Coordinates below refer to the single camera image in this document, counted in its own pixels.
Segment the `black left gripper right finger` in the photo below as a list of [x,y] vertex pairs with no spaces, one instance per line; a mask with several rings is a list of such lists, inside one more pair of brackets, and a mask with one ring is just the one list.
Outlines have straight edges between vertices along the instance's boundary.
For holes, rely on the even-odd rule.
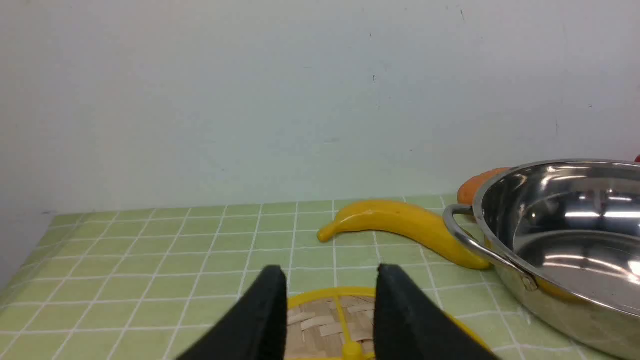
[[496,360],[396,264],[380,264],[375,285],[377,360]]

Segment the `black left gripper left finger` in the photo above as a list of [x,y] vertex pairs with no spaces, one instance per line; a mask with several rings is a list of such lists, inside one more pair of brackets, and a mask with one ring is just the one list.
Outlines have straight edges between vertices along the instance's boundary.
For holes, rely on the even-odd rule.
[[240,300],[179,360],[283,360],[287,341],[287,280],[267,265]]

